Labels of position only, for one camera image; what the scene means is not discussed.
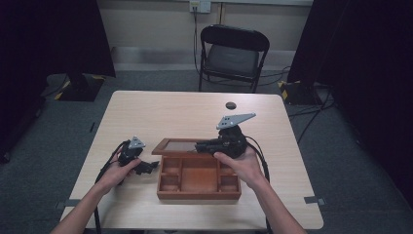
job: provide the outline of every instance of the chair backrest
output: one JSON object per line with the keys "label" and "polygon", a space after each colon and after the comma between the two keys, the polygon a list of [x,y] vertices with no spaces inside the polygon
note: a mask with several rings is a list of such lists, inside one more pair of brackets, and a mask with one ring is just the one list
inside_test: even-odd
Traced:
{"label": "chair backrest", "polygon": [[201,32],[201,41],[203,46],[207,42],[257,52],[267,52],[270,48],[268,38],[261,32],[222,24],[205,27]]}

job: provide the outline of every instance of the tray divider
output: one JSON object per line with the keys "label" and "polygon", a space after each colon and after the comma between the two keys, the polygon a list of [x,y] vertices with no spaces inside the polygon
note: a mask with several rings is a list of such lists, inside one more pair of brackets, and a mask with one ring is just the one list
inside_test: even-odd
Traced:
{"label": "tray divider", "polygon": [[218,179],[218,182],[216,183],[216,191],[222,192],[221,190],[221,163],[216,160],[216,178]]}
{"label": "tray divider", "polygon": [[179,169],[178,169],[178,192],[182,191],[182,170],[183,169],[183,158],[179,158]]}

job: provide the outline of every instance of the wall baseboard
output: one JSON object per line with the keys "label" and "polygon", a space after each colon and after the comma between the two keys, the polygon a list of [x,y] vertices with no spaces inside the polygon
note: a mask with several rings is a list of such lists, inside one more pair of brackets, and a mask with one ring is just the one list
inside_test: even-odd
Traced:
{"label": "wall baseboard", "polygon": [[[200,51],[196,55],[198,67]],[[115,70],[192,70],[192,50],[150,49],[137,47],[114,47],[111,55]],[[263,70],[282,70],[290,66],[295,51],[269,51]]]}

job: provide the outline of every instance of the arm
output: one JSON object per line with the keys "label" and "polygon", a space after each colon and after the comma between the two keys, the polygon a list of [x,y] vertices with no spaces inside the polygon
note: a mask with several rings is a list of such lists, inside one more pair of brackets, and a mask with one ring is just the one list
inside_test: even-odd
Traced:
{"label": "arm", "polygon": [[237,159],[232,159],[220,152],[216,152],[213,156],[234,169],[237,176],[254,191],[274,233],[306,233],[262,174],[252,148],[248,147],[245,153]]}
{"label": "arm", "polygon": [[52,233],[83,233],[101,198],[140,163],[139,159],[135,159],[124,167],[120,167],[115,162],[116,159],[117,157],[114,157],[112,164],[100,181],[92,186],[80,203],[55,227]]}

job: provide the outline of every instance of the black folding chair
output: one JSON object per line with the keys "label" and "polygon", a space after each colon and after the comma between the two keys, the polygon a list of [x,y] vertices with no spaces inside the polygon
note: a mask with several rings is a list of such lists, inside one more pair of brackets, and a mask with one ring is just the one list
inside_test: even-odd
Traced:
{"label": "black folding chair", "polygon": [[[268,38],[261,32],[214,24],[201,32],[202,54],[200,84],[203,75],[244,81],[255,93],[264,59],[270,48]],[[207,53],[206,44],[210,44]]]}

